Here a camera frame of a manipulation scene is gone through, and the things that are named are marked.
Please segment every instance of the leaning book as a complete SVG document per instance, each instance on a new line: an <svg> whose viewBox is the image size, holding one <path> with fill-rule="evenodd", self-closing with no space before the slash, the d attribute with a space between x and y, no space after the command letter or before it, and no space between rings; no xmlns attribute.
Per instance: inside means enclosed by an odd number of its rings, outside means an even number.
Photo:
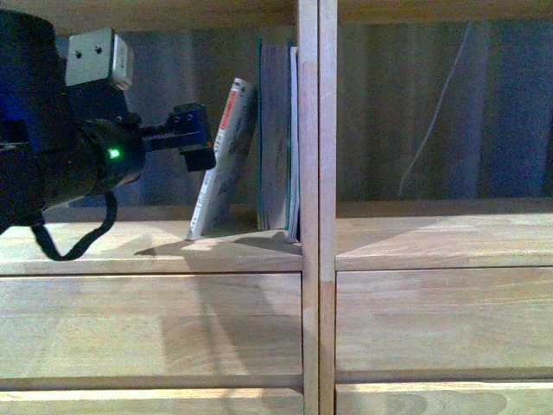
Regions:
<svg viewBox="0 0 553 415"><path fill-rule="evenodd" d="M226 101L214 150L217 165L206 172L187 239L198 239L230 218L232 197L256 128L257 90L236 78Z"/></svg>

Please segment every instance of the light wood grain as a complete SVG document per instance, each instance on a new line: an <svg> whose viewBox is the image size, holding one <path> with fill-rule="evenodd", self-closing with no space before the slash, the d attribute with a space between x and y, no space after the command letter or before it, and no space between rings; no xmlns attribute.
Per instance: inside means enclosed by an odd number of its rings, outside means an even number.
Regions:
<svg viewBox="0 0 553 415"><path fill-rule="evenodd" d="M298 0L298 130L302 239L303 396L319 413L319 1Z"/></svg>
<svg viewBox="0 0 553 415"><path fill-rule="evenodd" d="M338 272L337 278L342 380L553 374L553 268Z"/></svg>
<svg viewBox="0 0 553 415"><path fill-rule="evenodd" d="M0 383L298 386L300 301L299 274L0 278Z"/></svg>
<svg viewBox="0 0 553 415"><path fill-rule="evenodd" d="M3 415L300 415L289 389L198 389L0 393Z"/></svg>
<svg viewBox="0 0 553 415"><path fill-rule="evenodd" d="M144 31L293 25L296 2L2 0L0 7L42 17L66 35L108 26L117 31Z"/></svg>
<svg viewBox="0 0 553 415"><path fill-rule="evenodd" d="M340 0L342 23L446 22L552 17L543 0Z"/></svg>
<svg viewBox="0 0 553 415"><path fill-rule="evenodd" d="M60 223L48 228L65 253L98 225ZM12 227L0 236L0 275L302 269L302 249L287 244L284 231L252 232L238 223L191 242L185 240L188 227L187 220L119 221L81 259L61 263L46 258L29 228Z"/></svg>
<svg viewBox="0 0 553 415"><path fill-rule="evenodd" d="M553 265L551 199L339 208L339 271Z"/></svg>
<svg viewBox="0 0 553 415"><path fill-rule="evenodd" d="M336 415L549 415L553 384L411 383L338 385Z"/></svg>
<svg viewBox="0 0 553 415"><path fill-rule="evenodd" d="M335 217L336 217L336 113L337 113L337 0L319 2L319 258L320 346L319 405L321 415L334 414L335 343Z"/></svg>

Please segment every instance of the shelf board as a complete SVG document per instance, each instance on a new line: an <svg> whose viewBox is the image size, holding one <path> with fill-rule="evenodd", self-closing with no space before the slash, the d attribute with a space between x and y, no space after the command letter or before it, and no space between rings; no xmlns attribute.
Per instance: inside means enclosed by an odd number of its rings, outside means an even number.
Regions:
<svg viewBox="0 0 553 415"><path fill-rule="evenodd" d="M553 200L340 204L337 271L553 265Z"/></svg>
<svg viewBox="0 0 553 415"><path fill-rule="evenodd" d="M4 414L133 413L222 415L302 413L303 397L291 389L154 389L130 391L1 392Z"/></svg>
<svg viewBox="0 0 553 415"><path fill-rule="evenodd" d="M302 382L299 273L4 277L0 298L0 390Z"/></svg>
<svg viewBox="0 0 553 415"><path fill-rule="evenodd" d="M103 209L58 209L48 228L67 252L101 221ZM255 231L255 216L237 212L231 224L208 238L186 240L187 207L121 208L120 220L76 261L47 259L29 228L12 227L0 236L0 275L206 273L301 271L302 249L286 243L284 231Z"/></svg>
<svg viewBox="0 0 553 415"><path fill-rule="evenodd" d="M340 0L341 23L398 23L552 17L544 0Z"/></svg>
<svg viewBox="0 0 553 415"><path fill-rule="evenodd" d="M2 0L0 7L42 17L65 35L108 26L150 31L287 26L296 21L292 0Z"/></svg>

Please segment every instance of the book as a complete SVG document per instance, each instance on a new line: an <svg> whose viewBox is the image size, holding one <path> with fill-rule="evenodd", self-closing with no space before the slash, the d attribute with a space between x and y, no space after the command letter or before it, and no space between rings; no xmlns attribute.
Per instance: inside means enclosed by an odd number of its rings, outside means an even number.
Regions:
<svg viewBox="0 0 553 415"><path fill-rule="evenodd" d="M290 48L290 42L259 41L257 222L262 230L289 225Z"/></svg>
<svg viewBox="0 0 553 415"><path fill-rule="evenodd" d="M290 244L300 241L300 143L298 131L297 47L290 48L290 173L288 234Z"/></svg>
<svg viewBox="0 0 553 415"><path fill-rule="evenodd" d="M257 89L235 78L213 149L217 162L204 175L187 239L198 239L227 221L232 197L250 152L257 121Z"/></svg>

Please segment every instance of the drawer front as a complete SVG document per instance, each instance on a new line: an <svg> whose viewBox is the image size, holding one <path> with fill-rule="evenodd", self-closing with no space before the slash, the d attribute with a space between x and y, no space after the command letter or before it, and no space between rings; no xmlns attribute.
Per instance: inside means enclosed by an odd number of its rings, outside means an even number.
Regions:
<svg viewBox="0 0 553 415"><path fill-rule="evenodd" d="M0 393L3 415L301 415L289 389L199 389Z"/></svg>
<svg viewBox="0 0 553 415"><path fill-rule="evenodd" d="M553 375L553 269L339 272L339 380Z"/></svg>
<svg viewBox="0 0 553 415"><path fill-rule="evenodd" d="M299 274L0 278L0 386L299 385L300 290Z"/></svg>
<svg viewBox="0 0 553 415"><path fill-rule="evenodd" d="M549 415L553 383L336 386L336 415Z"/></svg>

